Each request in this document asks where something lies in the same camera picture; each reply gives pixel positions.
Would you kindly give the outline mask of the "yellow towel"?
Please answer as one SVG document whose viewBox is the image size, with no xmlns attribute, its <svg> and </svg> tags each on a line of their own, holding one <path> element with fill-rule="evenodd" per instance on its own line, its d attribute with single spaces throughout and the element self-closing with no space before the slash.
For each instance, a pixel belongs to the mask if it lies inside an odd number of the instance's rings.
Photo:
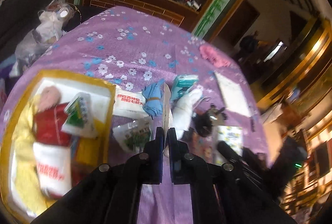
<svg viewBox="0 0 332 224">
<path fill-rule="evenodd" d="M 40 95 L 35 95 L 24 106 L 15 130 L 12 142 L 15 149 L 16 176 L 14 186 L 18 197 L 34 216 L 38 217 L 53 203 L 40 190 L 36 161 L 33 153 L 35 136 L 33 133 L 34 115 L 38 111 Z"/>
</svg>

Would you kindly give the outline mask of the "white green printed packet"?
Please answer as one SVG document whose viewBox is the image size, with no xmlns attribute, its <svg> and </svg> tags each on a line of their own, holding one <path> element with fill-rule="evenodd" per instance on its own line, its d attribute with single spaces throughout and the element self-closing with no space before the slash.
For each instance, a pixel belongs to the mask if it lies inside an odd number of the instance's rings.
<svg viewBox="0 0 332 224">
<path fill-rule="evenodd" d="M 139 119 L 112 129 L 112 135 L 119 146 L 128 153 L 142 153 L 145 144 L 151 140 L 150 119 Z"/>
</svg>

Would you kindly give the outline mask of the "white desiccant bag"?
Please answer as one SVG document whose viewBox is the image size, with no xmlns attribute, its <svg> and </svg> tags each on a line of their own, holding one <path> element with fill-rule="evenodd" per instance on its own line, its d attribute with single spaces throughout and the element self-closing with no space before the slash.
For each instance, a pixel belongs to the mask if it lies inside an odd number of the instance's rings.
<svg viewBox="0 0 332 224">
<path fill-rule="evenodd" d="M 162 127 L 164 130 L 164 136 L 167 136 L 167 131 L 173 127 L 173 115 L 171 111 L 171 90 L 169 86 L 164 83 L 163 86 L 163 115 L 162 115 Z"/>
</svg>

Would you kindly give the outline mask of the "pink fluffy cloth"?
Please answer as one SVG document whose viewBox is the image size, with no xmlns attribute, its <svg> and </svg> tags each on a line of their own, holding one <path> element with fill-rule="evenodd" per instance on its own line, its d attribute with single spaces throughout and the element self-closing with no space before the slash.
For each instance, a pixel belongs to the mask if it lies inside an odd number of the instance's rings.
<svg viewBox="0 0 332 224">
<path fill-rule="evenodd" d="M 41 94 L 38 104 L 38 111 L 42 112 L 56 106 L 61 100 L 61 92 L 55 86 L 45 87 Z"/>
</svg>

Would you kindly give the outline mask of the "red snack packet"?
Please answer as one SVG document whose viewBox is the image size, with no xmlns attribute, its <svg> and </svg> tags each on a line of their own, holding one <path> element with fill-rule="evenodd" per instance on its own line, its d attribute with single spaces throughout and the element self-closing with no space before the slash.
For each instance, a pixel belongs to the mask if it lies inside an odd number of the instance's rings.
<svg viewBox="0 0 332 224">
<path fill-rule="evenodd" d="M 64 112 L 67 103 L 62 103 L 34 115 L 34 133 L 37 142 L 46 145 L 70 145 L 71 135 L 61 130 L 67 119 Z"/>
</svg>

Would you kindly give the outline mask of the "blue cloth bundle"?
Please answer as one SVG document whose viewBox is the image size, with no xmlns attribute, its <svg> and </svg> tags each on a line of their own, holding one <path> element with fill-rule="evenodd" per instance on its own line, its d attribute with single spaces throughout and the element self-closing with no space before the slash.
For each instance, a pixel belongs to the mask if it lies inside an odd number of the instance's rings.
<svg viewBox="0 0 332 224">
<path fill-rule="evenodd" d="M 163 111 L 162 91 L 161 86 L 164 84 L 164 80 L 161 79 L 156 83 L 152 83 L 146 86 L 142 90 L 142 95 L 145 98 L 145 104 L 143 110 L 151 117 L 158 117 Z"/>
</svg>

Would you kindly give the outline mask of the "white foam box yellow tape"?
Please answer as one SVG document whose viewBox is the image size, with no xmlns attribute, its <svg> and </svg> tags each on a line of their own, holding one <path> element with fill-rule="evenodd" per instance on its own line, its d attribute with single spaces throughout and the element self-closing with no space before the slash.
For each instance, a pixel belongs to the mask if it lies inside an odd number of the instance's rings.
<svg viewBox="0 0 332 224">
<path fill-rule="evenodd" d="M 1 200 L 31 223 L 107 161 L 116 87 L 64 70 L 42 70 L 25 87 L 1 144 Z"/>
</svg>

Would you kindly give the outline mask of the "dark wooden cabinet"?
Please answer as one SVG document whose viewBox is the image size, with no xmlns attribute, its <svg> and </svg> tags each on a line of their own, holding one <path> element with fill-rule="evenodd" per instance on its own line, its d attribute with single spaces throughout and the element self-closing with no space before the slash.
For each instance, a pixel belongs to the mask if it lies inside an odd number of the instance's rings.
<svg viewBox="0 0 332 224">
<path fill-rule="evenodd" d="M 109 9 L 123 6 L 155 16 L 190 32 L 194 29 L 198 12 L 173 0 L 82 0 L 83 6 Z"/>
</svg>

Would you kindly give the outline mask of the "white paper sheet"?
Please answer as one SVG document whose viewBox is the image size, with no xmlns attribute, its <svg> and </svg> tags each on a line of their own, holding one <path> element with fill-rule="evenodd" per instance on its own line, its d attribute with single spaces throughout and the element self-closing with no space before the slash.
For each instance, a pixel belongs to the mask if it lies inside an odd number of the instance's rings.
<svg viewBox="0 0 332 224">
<path fill-rule="evenodd" d="M 248 118 L 251 117 L 249 106 L 240 84 L 233 82 L 216 71 L 214 72 L 214 75 L 220 88 L 226 109 Z"/>
</svg>

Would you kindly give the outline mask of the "white red text packet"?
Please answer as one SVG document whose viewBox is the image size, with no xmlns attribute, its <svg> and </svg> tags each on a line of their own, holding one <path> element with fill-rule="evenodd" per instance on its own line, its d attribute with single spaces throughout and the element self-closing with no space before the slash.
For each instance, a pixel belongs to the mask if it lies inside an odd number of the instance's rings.
<svg viewBox="0 0 332 224">
<path fill-rule="evenodd" d="M 141 92 L 130 92 L 117 87 L 114 100 L 115 116 L 131 119 L 143 119 L 149 116 L 143 109 L 146 99 Z"/>
<path fill-rule="evenodd" d="M 34 142 L 40 189 L 44 194 L 60 198 L 71 190 L 70 148 Z"/>
</svg>

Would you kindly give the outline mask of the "white plastic bags pile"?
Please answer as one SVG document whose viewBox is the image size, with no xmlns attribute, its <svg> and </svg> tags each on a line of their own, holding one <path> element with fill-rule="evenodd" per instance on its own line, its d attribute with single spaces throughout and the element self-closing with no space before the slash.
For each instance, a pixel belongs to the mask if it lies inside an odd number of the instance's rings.
<svg viewBox="0 0 332 224">
<path fill-rule="evenodd" d="M 53 0 L 38 11 L 36 24 L 19 32 L 13 42 L 15 62 L 9 77 L 18 77 L 30 68 L 63 36 L 63 26 L 74 16 L 77 8 L 60 0 Z"/>
</svg>

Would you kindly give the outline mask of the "black leather sofa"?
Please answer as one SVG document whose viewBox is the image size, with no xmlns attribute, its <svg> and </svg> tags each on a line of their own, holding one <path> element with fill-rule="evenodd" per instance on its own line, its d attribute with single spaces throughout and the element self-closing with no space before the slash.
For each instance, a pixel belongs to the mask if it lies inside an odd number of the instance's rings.
<svg viewBox="0 0 332 224">
<path fill-rule="evenodd" d="M 38 12 L 53 0 L 4 0 L 1 3 L 1 61 L 14 54 L 18 43 L 39 24 Z"/>
</svg>

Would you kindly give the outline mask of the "lemon pattern tissue pack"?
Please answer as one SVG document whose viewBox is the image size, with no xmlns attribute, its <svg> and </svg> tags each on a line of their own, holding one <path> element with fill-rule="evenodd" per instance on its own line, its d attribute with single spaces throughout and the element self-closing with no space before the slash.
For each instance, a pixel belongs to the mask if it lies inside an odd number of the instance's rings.
<svg viewBox="0 0 332 224">
<path fill-rule="evenodd" d="M 213 164 L 222 165 L 226 162 L 225 157 L 217 150 L 217 144 L 224 141 L 237 155 L 243 154 L 243 129 L 235 126 L 213 127 Z"/>
</svg>

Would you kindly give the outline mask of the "teal tissue pack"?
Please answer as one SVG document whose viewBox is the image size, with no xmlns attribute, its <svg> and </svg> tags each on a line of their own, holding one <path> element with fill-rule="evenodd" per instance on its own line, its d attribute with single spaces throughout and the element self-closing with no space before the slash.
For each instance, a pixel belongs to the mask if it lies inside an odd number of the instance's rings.
<svg viewBox="0 0 332 224">
<path fill-rule="evenodd" d="M 187 94 L 191 87 L 198 81 L 198 75 L 194 74 L 176 76 L 171 89 L 171 101 L 178 100 L 183 95 Z"/>
</svg>

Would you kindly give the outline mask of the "yellow snack packet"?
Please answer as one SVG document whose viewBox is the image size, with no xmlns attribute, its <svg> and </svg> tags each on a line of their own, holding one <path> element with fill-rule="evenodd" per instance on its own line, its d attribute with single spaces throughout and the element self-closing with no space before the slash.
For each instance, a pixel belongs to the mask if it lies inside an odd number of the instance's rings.
<svg viewBox="0 0 332 224">
<path fill-rule="evenodd" d="M 94 119 L 97 137 L 81 137 L 78 141 L 74 161 L 79 165 L 96 167 L 103 162 L 103 142 L 105 124 L 98 119 Z"/>
</svg>

